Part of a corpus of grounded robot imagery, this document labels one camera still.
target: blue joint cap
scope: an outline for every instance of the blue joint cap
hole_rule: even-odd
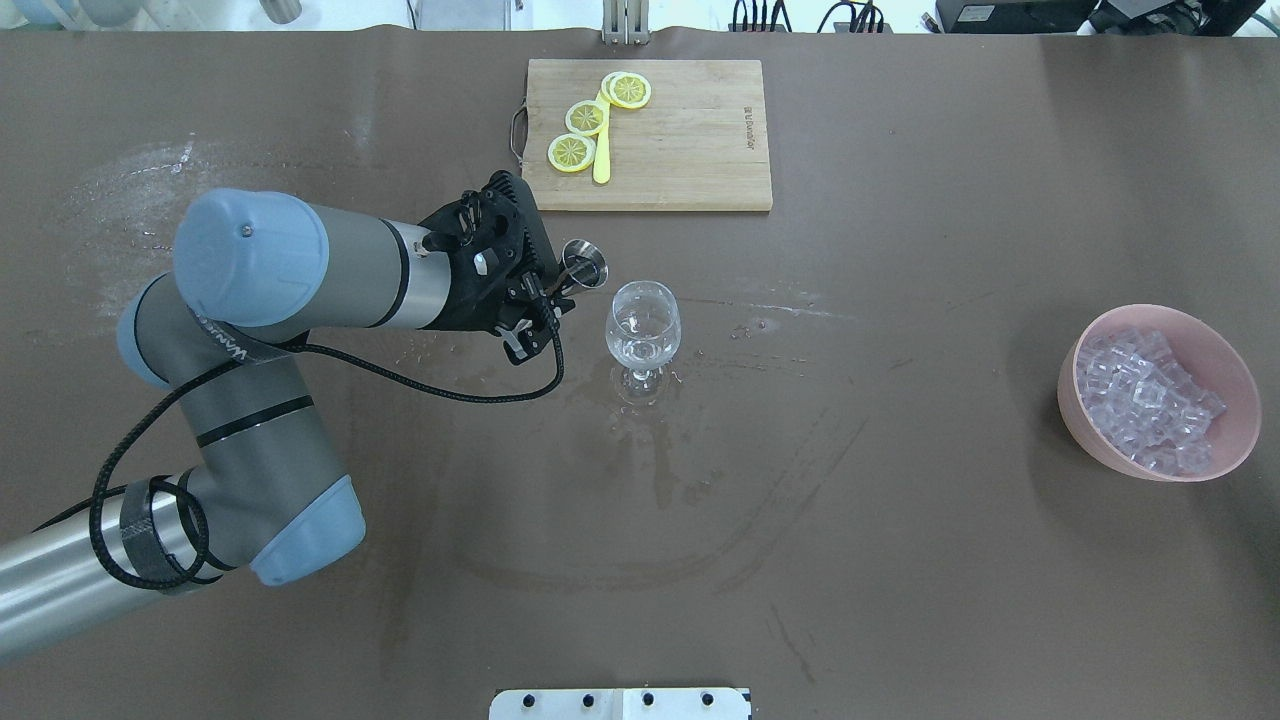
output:
[[[365,539],[365,516],[351,475],[329,486],[248,566],[264,585],[283,585],[329,565]]]
[[[282,192],[211,190],[187,208],[173,246],[174,279],[187,305],[246,328],[293,316],[328,268],[320,217]]]
[[[120,322],[115,324],[115,348],[120,351],[120,359],[124,360],[125,368],[133,370],[143,380],[159,388],[169,389],[169,383],[147,365],[147,361],[142,359],[142,351],[138,350],[138,307],[142,305],[142,297],[151,290],[151,286],[156,284],[156,281],[163,277],[157,275],[152,278],[147,283],[147,287],[142,288],[142,292],[134,296],[129,306],[120,314]]]

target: black cable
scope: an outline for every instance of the black cable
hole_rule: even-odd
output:
[[[188,510],[191,511],[192,520],[196,524],[196,537],[191,538],[191,544],[196,550],[196,559],[188,568],[183,569],[177,577],[169,580],[148,580],[146,578],[140,578],[127,571],[119,562],[115,561],[114,557],[111,557],[111,552],[106,548],[106,539],[102,537],[102,505],[108,498],[109,491],[106,486],[111,482],[111,473],[115,471],[115,466],[119,465],[124,454],[133,447],[133,443],[136,443],[140,437],[142,437],[142,433],[147,432],[147,429],[160,419],[160,415],[164,415],[165,410],[172,407],[174,402],[178,402],[182,396],[239,366],[239,363],[228,360],[221,365],[187,380],[177,389],[166,395],[164,400],[156,404],[150,413],[138,420],[138,424],[133,425],[133,429],[129,430],[119,443],[116,443],[115,450],[113,450],[111,454],[108,455],[106,461],[102,462],[102,468],[97,473],[97,480],[93,483],[93,492],[90,493],[88,543],[90,547],[93,548],[93,556],[97,557],[99,564],[102,565],[102,569],[106,570],[108,575],[111,575],[116,580],[138,589],[164,591],[187,583],[195,578],[196,574],[200,573],[200,569],[205,565],[205,557],[209,555],[209,521],[205,519],[205,510],[200,506],[200,501],[196,500],[193,495],[187,492],[186,488],[159,480],[152,482],[152,488],[163,489],[164,492],[168,492],[186,502],[188,505]]]
[[[125,491],[125,486],[116,486],[116,487],[106,491],[106,495],[104,497],[115,497],[118,495],[124,495],[124,491]],[[40,524],[38,528],[36,528],[35,530],[31,530],[31,532],[38,533],[40,530],[44,530],[49,525],[56,525],[58,523],[61,523],[63,520],[70,518],[72,515],[79,512],[81,510],[84,510],[92,502],[93,502],[92,497],[86,497],[84,500],[77,502],[76,505],[72,505],[67,510],[63,510],[58,515],[54,515],[49,520],[45,520],[44,523]]]
[[[868,5],[870,5],[870,12],[867,13],[867,24],[865,27],[860,27],[858,32],[872,35],[884,32],[884,12],[872,3],[868,3]]]
[[[822,32],[822,28],[827,27],[827,19],[831,18],[831,14],[835,13],[836,8],[840,8],[840,6],[849,8],[849,27],[850,28],[854,27],[854,19],[858,17],[858,4],[856,3],[850,3],[849,0],[840,0],[840,3],[836,3],[831,8],[827,8],[827,14],[823,15],[822,17],[822,22],[818,23],[817,32]]]
[[[773,17],[769,20],[769,32],[778,31],[778,13],[782,13],[782,22],[786,23],[787,32],[791,32],[791,15],[787,14],[787,4],[785,0],[778,0],[773,4]]]
[[[375,375],[397,382],[404,387],[416,389],[419,392],[425,392],[428,395],[444,397],[447,400],[457,400],[460,402],[475,402],[483,405],[522,402],[526,400],[536,400],[539,397],[545,396],[547,393],[556,389],[556,387],[559,386],[561,380],[564,379],[564,348],[561,345],[561,337],[559,337],[559,331],[557,329],[554,311],[552,309],[550,302],[545,297],[540,300],[539,310],[541,311],[543,322],[547,324],[547,327],[552,328],[552,348],[556,354],[556,377],[553,377],[549,383],[547,383],[539,389],[518,395],[498,395],[498,396],[467,395],[433,387],[425,383],[420,383],[406,375],[401,375],[399,373],[383,368],[381,365],[370,363],[362,357],[357,357],[355,355],[343,352],[340,350],[335,350],[333,347],[326,347],[324,345],[294,343],[282,347],[291,352],[312,352],[316,355],[325,355],[335,360],[342,360],[343,363],[355,365],[356,368],[367,370],[370,373],[374,373]],[[142,434],[146,433],[147,429],[150,429],[151,425],[154,425],[155,421],[159,420],[160,416],[164,415],[164,413],[169,410],[169,407],[172,407],[175,402],[178,402],[178,400],[180,400],[183,396],[204,386],[205,383],[218,377],[221,377],[228,372],[239,366],[241,366],[239,363],[234,360],[228,360],[227,363],[223,363],[221,365],[218,365],[202,373],[201,375],[192,378],[191,380],[187,380],[177,389],[166,395],[160,402],[156,404],[155,407],[152,407],[146,415],[143,415],[143,418],[138,420],[136,425],[133,425],[133,429],[131,429],[124,436],[124,438],[120,439],[119,443],[116,443],[115,448],[106,457],[106,461],[102,462],[102,466],[97,473],[97,479],[93,483],[93,491],[91,492],[88,500],[78,502],[72,507],[68,507],[63,512],[58,514],[55,518],[50,519],[49,521],[36,528],[36,530],[47,528],[49,525],[52,525],[55,523],[60,523],[76,515],[81,510],[88,507],[90,547],[92,547],[93,556],[97,559],[99,564],[102,566],[104,570],[106,570],[109,575],[111,575],[116,580],[129,587],[134,587],[138,589],[151,589],[151,591],[170,589],[182,585],[184,583],[197,580],[196,575],[200,573],[201,568],[204,568],[205,561],[209,557],[209,520],[205,518],[205,510],[204,507],[201,507],[200,501],[193,495],[191,495],[186,488],[160,479],[151,480],[152,492],[156,491],[168,492],[175,496],[180,502],[187,505],[187,511],[191,514],[191,519],[195,524],[195,530],[196,530],[195,537],[189,538],[192,547],[196,551],[196,559],[192,561],[189,566],[184,568],[174,578],[168,580],[151,580],[147,578],[133,575],[124,568],[122,568],[120,564],[116,562],[114,557],[111,557],[111,553],[106,547],[106,539],[102,537],[102,510],[109,497],[114,497],[125,491],[125,486],[115,488],[108,488],[108,486],[111,483],[111,475],[114,474],[116,465],[119,465],[120,459],[124,457],[124,455],[129,451],[131,447],[133,447],[133,445],[138,441],[138,438],[141,438]]]
[[[1266,27],[1271,32],[1276,33],[1276,37],[1280,37],[1280,27],[1276,27],[1276,24],[1274,22],[1263,18],[1258,13],[1253,13],[1253,19],[1258,20],[1260,23],[1262,23],[1263,27]]]
[[[878,9],[879,8],[876,6],[876,0],[867,0],[867,4],[863,5],[863,12],[858,13],[858,22],[855,23],[856,27],[854,27],[854,24],[850,24],[849,26],[849,32],[859,32],[859,33],[861,33],[861,32],[865,32],[865,33],[876,32],[876,29],[874,29],[874,26],[876,26],[876,12]]]
[[[407,388],[416,389],[419,392],[425,392],[428,395],[434,395],[436,397],[443,397],[445,400],[457,400],[458,402],[477,402],[481,405],[494,405],[499,402],[524,402],[526,400],[538,400],[539,397],[543,397],[544,395],[556,389],[556,387],[559,386],[561,380],[564,379],[564,348],[561,346],[558,332],[552,332],[552,348],[556,351],[556,377],[552,378],[552,380],[545,386],[532,392],[522,392],[520,395],[467,395],[463,392],[454,392],[452,389],[444,389],[429,386],[426,383],[420,383],[413,378],[402,375],[394,370],[389,370],[387,368],[383,368],[381,365],[370,363],[364,357],[357,357],[355,355],[351,355],[349,352],[343,352],[340,350],[325,345],[298,343],[298,345],[284,346],[284,350],[288,350],[289,352],[311,352],[315,355],[324,355],[326,357],[333,357],[334,360],[342,360],[348,365],[353,365],[356,368],[360,368],[361,370],[367,370],[370,373],[374,373],[375,375],[387,378],[388,380],[399,383]]]

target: lemon slice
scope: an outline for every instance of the lemon slice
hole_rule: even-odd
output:
[[[562,173],[576,173],[595,159],[595,141],[576,132],[567,132],[547,147],[547,159]]]
[[[582,136],[593,136],[604,127],[604,111],[607,108],[596,100],[584,100],[575,102],[568,113],[564,113],[564,127]]]
[[[616,77],[618,77],[621,74],[626,74],[626,73],[623,73],[622,70],[616,70],[616,72],[612,72],[612,73],[604,76],[604,79],[600,81],[600,92],[603,92],[604,96],[608,97],[611,102],[613,101],[613,96],[609,95],[609,83],[613,82],[613,78],[616,78]]]
[[[649,86],[649,81],[641,74],[617,73],[609,81],[609,92],[607,95],[618,108],[635,110],[649,104],[653,88]]]

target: table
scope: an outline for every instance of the table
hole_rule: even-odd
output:
[[[369,536],[0,671],[6,716],[484,717],[518,687],[732,684],[755,716],[1270,717],[1280,710],[1280,44],[664,31],[0,36],[0,537],[83,497],[159,400],[115,318],[215,186],[417,220],[511,168],[530,58],[760,58],[769,214],[550,214],[616,288],[678,295],[680,377],[608,387],[608,293],[518,406],[306,357]],[[1219,329],[1266,410],[1196,486],[1106,470],[1057,368],[1134,301]],[[489,337],[323,332],[474,392]],[[177,415],[118,477],[198,461]]]

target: yellow knife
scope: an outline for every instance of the yellow knife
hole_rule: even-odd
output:
[[[600,132],[595,136],[595,163],[591,165],[591,179],[598,184],[609,182],[613,168],[609,165],[609,108],[613,105],[604,92],[595,96],[596,102],[604,105],[604,120]]]

